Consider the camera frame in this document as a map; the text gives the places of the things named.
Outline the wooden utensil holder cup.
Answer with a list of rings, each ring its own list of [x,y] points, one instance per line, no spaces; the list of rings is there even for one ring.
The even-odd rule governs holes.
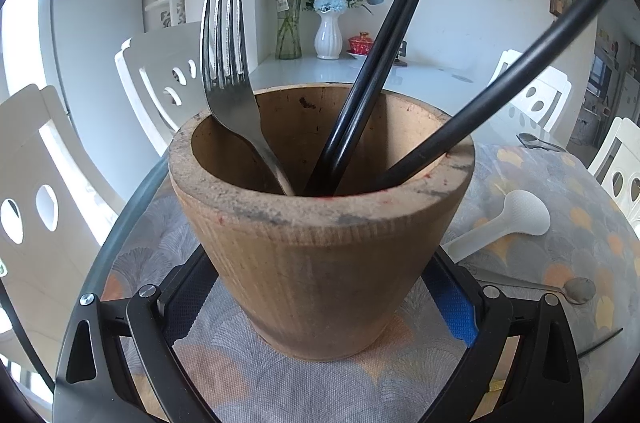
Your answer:
[[[184,123],[168,149],[172,188],[227,290],[270,346],[297,359],[344,359],[380,336],[439,247],[475,166],[465,138],[407,183],[373,191],[378,176],[447,119],[387,91],[336,195],[305,196],[348,91],[314,83],[257,94],[292,197],[208,112]]]

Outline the silver metal fork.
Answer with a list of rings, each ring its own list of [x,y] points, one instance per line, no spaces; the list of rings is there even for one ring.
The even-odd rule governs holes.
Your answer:
[[[204,1],[200,69],[214,119],[249,143],[283,193],[292,197],[294,189],[262,132],[262,117],[248,71],[242,0]]]

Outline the ginkgo pattern tablecloth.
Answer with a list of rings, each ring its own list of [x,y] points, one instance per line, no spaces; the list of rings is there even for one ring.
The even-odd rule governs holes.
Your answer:
[[[526,190],[547,206],[544,235],[506,235],[469,257],[474,269],[559,285],[591,279],[596,295],[565,313],[578,346],[613,333],[614,341],[582,359],[587,419],[613,397],[639,354],[639,239],[626,216],[584,165],[570,154],[479,144],[468,191],[446,232],[454,240],[497,216],[506,195]],[[433,403],[465,342],[433,295],[416,283],[372,333],[375,295],[397,289],[396,267],[425,263],[427,243],[414,249],[390,239],[343,245],[326,271],[317,251],[301,247],[293,273],[326,307],[311,310],[306,330],[318,362],[288,356],[266,343],[241,306],[218,282],[175,351],[206,403],[225,422],[413,422]]]

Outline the white rice paddle lower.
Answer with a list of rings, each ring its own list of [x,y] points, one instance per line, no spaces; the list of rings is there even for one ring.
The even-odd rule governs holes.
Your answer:
[[[442,250],[451,261],[459,263],[506,235],[545,235],[550,224],[550,213],[544,202],[526,190],[513,190],[504,198],[503,209],[497,217],[445,243]]]

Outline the white chair near left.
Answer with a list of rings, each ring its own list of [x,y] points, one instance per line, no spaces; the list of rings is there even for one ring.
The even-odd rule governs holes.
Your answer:
[[[124,206],[81,145],[54,87],[30,84],[2,102],[2,282],[48,370]]]

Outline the white chair near right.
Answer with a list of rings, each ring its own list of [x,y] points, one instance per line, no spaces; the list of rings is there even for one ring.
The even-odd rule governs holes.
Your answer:
[[[589,165],[593,177],[601,177],[602,188],[626,216],[639,235],[639,126],[616,117],[600,150]]]

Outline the small silver spoon far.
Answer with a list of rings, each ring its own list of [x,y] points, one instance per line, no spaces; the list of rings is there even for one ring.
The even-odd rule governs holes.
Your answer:
[[[545,140],[542,140],[530,133],[518,133],[518,135],[516,135],[516,138],[527,149],[542,149],[555,152],[565,152],[564,148],[546,142]]]

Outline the white chair with holes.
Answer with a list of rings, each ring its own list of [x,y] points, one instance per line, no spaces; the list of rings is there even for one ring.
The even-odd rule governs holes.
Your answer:
[[[517,128],[566,146],[567,140],[558,128],[572,88],[564,72],[549,66],[518,92],[501,113]]]

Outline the white chair far left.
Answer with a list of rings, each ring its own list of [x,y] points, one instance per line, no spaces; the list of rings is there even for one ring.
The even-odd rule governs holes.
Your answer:
[[[163,154],[175,132],[207,108],[198,58],[201,24],[141,33],[122,43],[115,66],[134,115]]]

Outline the red lidded bowl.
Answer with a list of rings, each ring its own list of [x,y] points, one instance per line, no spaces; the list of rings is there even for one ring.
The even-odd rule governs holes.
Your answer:
[[[373,39],[370,33],[360,32],[348,39],[347,53],[356,59],[364,59],[369,56],[372,45]]]

